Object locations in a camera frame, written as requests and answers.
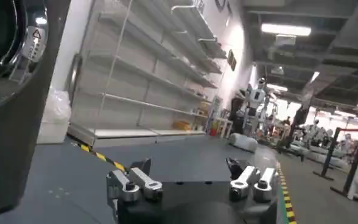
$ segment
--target empty shelf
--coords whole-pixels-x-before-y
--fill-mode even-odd
[[[219,66],[212,61],[196,37],[187,32],[186,26],[175,15],[171,14],[171,9],[165,0],[138,1],[153,18],[179,42],[182,48],[186,49],[192,57],[202,65],[206,71],[221,74]]]
[[[116,95],[112,95],[112,94],[105,94],[105,93],[89,93],[89,92],[85,91],[85,89],[81,89],[81,90],[83,93],[88,94],[90,96],[99,96],[99,97],[105,96],[108,99],[115,99],[115,100],[122,101],[122,102],[140,105],[142,107],[156,108],[159,110],[166,110],[166,111],[171,111],[171,112],[180,113],[180,114],[186,114],[186,115],[190,115],[190,116],[205,117],[204,115],[195,114],[192,112],[185,112],[185,111],[181,111],[181,110],[169,108],[169,107],[163,107],[163,106],[155,105],[152,103],[146,103],[146,102],[142,102],[142,101],[138,101],[138,100],[129,99],[126,97],[116,96]]]
[[[145,138],[157,136],[205,135],[204,131],[155,130],[155,129],[97,129],[95,136],[104,138]]]
[[[221,49],[217,37],[211,32],[202,14],[194,5],[176,5],[171,9],[172,14],[184,21],[186,27],[198,38],[201,47],[211,58],[226,59],[226,52]]]
[[[116,26],[121,26],[123,24],[123,18],[118,17],[114,14],[107,13],[102,13],[100,15],[100,21],[106,23],[115,23]],[[149,48],[153,52],[153,54],[155,54],[161,61],[164,61],[173,68],[177,68],[178,70],[183,71],[189,76],[190,79],[194,80],[199,85],[207,88],[217,88],[215,84],[204,78],[204,76],[202,76],[200,72],[197,72],[194,68],[184,62],[182,59],[176,57],[163,45],[156,42],[143,30],[134,25],[131,19],[128,19],[125,26],[125,30],[133,37],[135,37],[138,41],[140,41],[144,46]]]
[[[92,54],[89,55],[89,59],[92,60],[96,64],[101,63],[103,65],[111,66],[111,62],[113,61],[113,56],[92,53]],[[182,93],[183,96],[187,96],[187,97],[193,98],[195,100],[207,101],[206,99],[193,94],[188,89],[180,87],[180,86],[178,86],[176,84],[173,84],[172,82],[170,82],[168,80],[164,80],[162,78],[159,78],[159,77],[153,75],[152,73],[146,72],[146,71],[142,70],[141,68],[128,63],[127,61],[123,60],[120,57],[117,57],[115,65],[119,66],[119,67],[122,67],[122,68],[125,68],[126,70],[128,70],[130,72],[134,72],[135,74],[144,76],[146,79],[148,79],[150,81],[157,82],[160,85],[163,85],[163,86],[168,87],[168,88],[172,88],[174,91],[176,91],[178,93]]]
[[[151,131],[159,133],[161,136],[174,136],[174,135],[205,135],[204,131],[184,131],[184,130],[159,130],[151,129]]]
[[[131,138],[131,137],[154,137],[158,136],[153,131],[146,129],[97,129],[95,135],[98,138]]]

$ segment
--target gray floor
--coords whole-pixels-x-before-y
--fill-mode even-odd
[[[294,213],[299,224],[358,224],[358,203],[349,201],[329,189],[341,189],[346,175],[338,170],[329,170],[334,182],[312,174],[322,166],[309,160],[301,163],[294,156],[278,155],[283,174],[289,188]]]
[[[276,164],[274,152],[266,147],[252,154],[209,137],[97,151],[126,166],[151,157],[151,176],[161,181],[229,180],[228,156],[260,168]],[[37,146],[25,195],[16,209],[0,215],[0,224],[113,223],[105,188],[112,168],[69,139],[62,145]]]

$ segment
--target ceiling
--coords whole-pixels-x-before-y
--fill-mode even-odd
[[[286,86],[281,97],[358,115],[358,0],[243,0],[245,22],[258,72]],[[262,23],[306,26],[308,37],[283,44],[261,32]],[[320,75],[310,82],[313,73]]]

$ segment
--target yellow and black tape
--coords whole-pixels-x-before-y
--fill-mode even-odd
[[[284,175],[280,168],[278,168],[278,173],[279,173],[279,176],[281,179],[282,195],[283,195],[284,207],[286,209],[286,218],[287,218],[286,223],[297,224],[297,221],[295,219],[295,214],[293,211],[293,205],[291,204],[289,190],[288,190],[287,184],[286,184],[286,179],[284,178]]]
[[[102,155],[100,153],[95,152],[94,150],[92,150],[87,145],[78,144],[78,146],[81,149],[83,149],[84,151],[89,152],[90,154],[94,155],[96,158],[114,165],[115,167],[117,167],[117,169],[119,169],[119,170],[121,170],[123,172],[126,171],[126,168],[121,163],[118,163],[118,162],[116,162],[114,160],[111,160],[111,159],[107,158],[106,156],[104,156],[104,155]]]

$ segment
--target metal shelving unit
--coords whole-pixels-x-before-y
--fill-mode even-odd
[[[206,124],[207,116],[192,111],[211,102],[191,90],[217,88],[206,76],[222,73],[211,58],[225,58],[193,6],[95,0],[81,55],[71,135],[93,147],[205,135],[172,127],[175,121],[193,129]]]
[[[113,61],[113,56],[112,55],[91,53],[89,55],[89,58],[94,63],[103,64],[104,66],[111,65],[111,62]],[[133,64],[123,60],[120,57],[117,57],[115,65],[118,66],[118,67],[125,68],[128,71],[131,71],[131,72],[133,72],[135,74],[139,74],[139,75],[145,77],[146,79],[148,79],[150,81],[157,82],[160,85],[163,85],[163,86],[166,86],[168,88],[171,88],[172,90],[181,93],[182,96],[190,97],[190,98],[196,99],[196,100],[202,100],[202,101],[205,101],[205,102],[210,102],[210,101],[208,101],[208,100],[206,100],[206,99],[204,99],[204,98],[202,98],[200,96],[195,95],[194,93],[190,92],[190,90],[188,90],[186,88],[183,88],[183,87],[180,87],[180,86],[178,86],[176,84],[173,84],[172,82],[170,82],[168,80],[164,80],[162,78],[159,78],[159,77],[155,76],[154,74],[152,74],[150,72],[144,71],[141,68],[137,67],[136,65],[133,65]],[[205,85],[210,85],[210,86],[212,85],[212,83],[206,83],[206,82],[204,84]]]
[[[122,15],[112,14],[112,13],[102,13],[99,19],[102,23],[113,24],[115,26],[121,26],[124,19]],[[149,48],[161,61],[164,61],[168,65],[177,68],[179,71],[184,72],[188,77],[203,87],[207,88],[217,88],[215,84],[211,83],[209,80],[204,78],[205,74],[197,72],[191,65],[184,62],[182,59],[176,57],[163,45],[156,42],[148,34],[146,34],[142,29],[138,28],[132,23],[132,18],[129,17],[127,20],[127,25],[125,26],[125,31],[139,40],[144,46]]]
[[[163,106],[155,105],[155,104],[152,104],[152,103],[146,103],[146,102],[133,100],[133,99],[129,99],[129,98],[126,98],[126,97],[116,96],[116,95],[112,95],[112,94],[108,94],[108,93],[89,93],[85,89],[81,89],[81,91],[83,93],[85,93],[85,94],[89,94],[90,96],[97,96],[97,97],[105,96],[107,99],[114,99],[114,100],[118,100],[118,101],[121,101],[121,102],[132,103],[134,105],[139,105],[139,106],[142,106],[142,107],[155,108],[155,109],[158,109],[158,110],[165,110],[165,111],[170,111],[170,112],[179,113],[179,114],[185,114],[185,115],[189,115],[189,116],[207,118],[207,116],[204,116],[204,115],[201,115],[201,114],[195,114],[195,113],[192,113],[192,112],[181,111],[181,110],[174,109],[174,108],[163,107]]]
[[[226,52],[221,49],[217,37],[211,32],[195,5],[175,5],[171,8],[171,13],[177,15],[185,23],[186,28],[194,33],[208,56],[226,59]]]
[[[202,45],[198,42],[199,39],[188,32],[188,27],[174,14],[171,13],[171,8],[168,2],[165,0],[154,1],[138,1],[149,13],[149,15],[161,26],[163,26],[168,32],[172,33],[172,36],[177,42],[181,43],[184,49],[192,55],[194,60],[199,61],[208,72],[221,74],[220,68],[212,63],[209,57],[213,55],[207,55],[209,51],[205,52]],[[205,20],[202,20],[204,26],[207,26]]]

